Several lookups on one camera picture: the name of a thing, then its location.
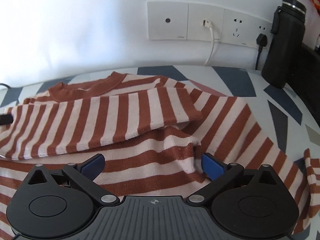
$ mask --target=crosshair marking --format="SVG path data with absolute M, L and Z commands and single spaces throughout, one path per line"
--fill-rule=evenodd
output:
M 157 200 L 157 199 L 153 199 L 153 200 L 151 200 L 151 201 L 149 201 L 149 202 L 151 202 L 153 205 L 155 205 L 155 204 L 158 204 L 158 203 L 161 202 L 161 201 L 159 201 L 159 200 Z

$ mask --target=white cable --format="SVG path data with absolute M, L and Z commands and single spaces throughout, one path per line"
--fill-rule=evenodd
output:
M 212 53 L 213 53 L 213 49 L 214 49 L 214 34 L 213 34 L 213 27 L 212 27 L 212 23 L 208 20 L 204 20 L 203 21 L 203 26 L 208 28 L 211 34 L 211 53 L 209 55 L 209 57 L 207 58 L 207 60 L 205 61 L 204 65 L 206 66 L 207 63 L 209 62 L 209 60 L 211 59 Z

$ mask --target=white wall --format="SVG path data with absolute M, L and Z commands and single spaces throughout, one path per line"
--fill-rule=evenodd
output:
M 0 0 L 0 82 L 20 86 L 110 68 L 203 64 L 209 42 L 148 40 L 147 1 Z M 281 5 L 281 0 L 176 1 L 218 5 L 270 22 Z M 299 1 L 307 7 L 304 42 L 313 47 L 320 20 L 309 0 Z M 256 54 L 221 43 L 210 64 L 253 68 Z

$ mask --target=bottle cap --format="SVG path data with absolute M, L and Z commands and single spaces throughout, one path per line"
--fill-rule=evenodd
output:
M 306 14 L 306 7 L 297 0 L 282 0 L 282 5 L 290 6 L 292 9 L 302 13 L 303 16 Z

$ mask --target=black furniture edge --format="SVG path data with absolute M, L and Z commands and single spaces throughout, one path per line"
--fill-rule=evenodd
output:
M 301 98 L 320 126 L 320 55 L 302 44 L 290 66 L 287 83 Z

